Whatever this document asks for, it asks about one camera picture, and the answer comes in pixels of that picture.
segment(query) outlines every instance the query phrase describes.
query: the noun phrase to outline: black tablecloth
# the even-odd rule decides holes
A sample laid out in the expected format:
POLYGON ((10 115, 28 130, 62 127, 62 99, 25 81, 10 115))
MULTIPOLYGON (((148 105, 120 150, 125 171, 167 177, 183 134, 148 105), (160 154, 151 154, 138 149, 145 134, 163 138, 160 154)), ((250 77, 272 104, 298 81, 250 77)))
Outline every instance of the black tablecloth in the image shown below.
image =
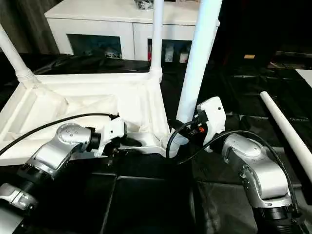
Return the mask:
MULTIPOLYGON (((22 55, 22 57, 37 75, 149 70, 149 63, 144 61, 68 55, 22 55)), ((3 107, 18 82, 3 54, 0 54, 0 64, 3 74, 0 105, 3 107)), ((185 64, 163 64, 160 87, 168 119, 176 116, 185 69, 185 64)), ((281 147, 279 153, 290 173, 293 185, 308 191, 311 185, 306 174, 261 101, 259 93, 263 90, 269 92, 307 146, 312 149, 312 88, 295 70, 256 67, 229 69, 207 66, 198 103, 219 96, 227 113, 226 129, 250 130, 266 139, 272 146, 281 147)), ((254 232, 254 222, 250 216, 252 213, 247 200, 244 197, 240 201, 241 196, 244 196, 242 187, 237 186, 240 185, 240 181, 231 168, 222 162, 219 155, 206 153, 198 155, 193 160, 193 175, 200 181, 202 191, 206 191, 202 195, 207 194, 209 197, 206 205, 213 213, 209 215, 208 226, 214 226, 215 230, 223 233, 226 233, 226 230, 233 230, 234 227, 226 223, 226 219, 230 216, 235 228, 240 227, 237 233, 254 232), (227 196, 230 194, 233 195, 231 198, 234 203, 228 202, 231 198, 227 196)))

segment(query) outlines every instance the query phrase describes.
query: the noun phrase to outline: silver robotic arm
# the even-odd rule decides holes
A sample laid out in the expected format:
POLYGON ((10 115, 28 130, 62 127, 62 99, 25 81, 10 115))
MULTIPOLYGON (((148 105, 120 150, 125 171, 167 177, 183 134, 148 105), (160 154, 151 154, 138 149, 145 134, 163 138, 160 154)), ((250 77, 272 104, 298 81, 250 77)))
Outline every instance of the silver robotic arm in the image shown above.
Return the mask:
POLYGON ((286 176, 261 144, 231 134, 224 141, 222 158, 240 177, 252 207, 274 208, 291 204, 286 176))
POLYGON ((120 117, 106 124, 101 133, 74 123, 61 125, 52 140, 42 145, 19 169, 17 182, 0 186, 0 199, 23 211, 33 209, 41 188, 58 176, 74 153, 96 150, 95 157, 101 156, 105 145, 124 135, 125 124, 120 117))

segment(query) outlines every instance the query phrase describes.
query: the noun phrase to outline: cable connector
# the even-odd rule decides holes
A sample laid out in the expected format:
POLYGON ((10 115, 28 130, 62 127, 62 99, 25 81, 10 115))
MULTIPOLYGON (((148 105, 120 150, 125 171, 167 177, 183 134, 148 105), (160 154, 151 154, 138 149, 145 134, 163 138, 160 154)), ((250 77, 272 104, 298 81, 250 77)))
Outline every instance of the cable connector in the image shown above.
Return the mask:
POLYGON ((198 123, 205 124, 207 121, 209 121, 205 111, 198 110, 197 113, 198 114, 195 116, 195 120, 198 123))

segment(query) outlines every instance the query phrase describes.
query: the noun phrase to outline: cabinet door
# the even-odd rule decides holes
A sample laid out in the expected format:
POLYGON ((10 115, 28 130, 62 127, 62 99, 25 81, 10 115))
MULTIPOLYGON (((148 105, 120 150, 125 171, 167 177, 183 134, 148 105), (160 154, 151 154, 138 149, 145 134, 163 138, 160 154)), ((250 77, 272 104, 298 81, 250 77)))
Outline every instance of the cabinet door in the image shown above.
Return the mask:
POLYGON ((48 22, 60 53, 135 59, 132 23, 82 19, 48 22))
MULTIPOLYGON (((135 39, 135 55, 136 60, 148 60, 149 45, 153 35, 153 25, 148 23, 134 23, 134 39, 135 39)), ((162 27, 163 38, 163 57, 167 48, 178 40, 179 48, 188 47, 191 45, 195 26, 187 25, 168 25, 164 24, 162 27)))

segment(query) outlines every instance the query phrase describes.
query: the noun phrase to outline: glass cabinet door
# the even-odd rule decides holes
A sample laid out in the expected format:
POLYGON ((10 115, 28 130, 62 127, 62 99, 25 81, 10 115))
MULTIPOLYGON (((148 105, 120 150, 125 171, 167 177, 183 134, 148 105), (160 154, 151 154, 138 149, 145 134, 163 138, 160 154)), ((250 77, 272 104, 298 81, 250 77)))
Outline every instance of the glass cabinet door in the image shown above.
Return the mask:
POLYGON ((135 59, 132 23, 84 19, 48 22, 60 53, 135 59))

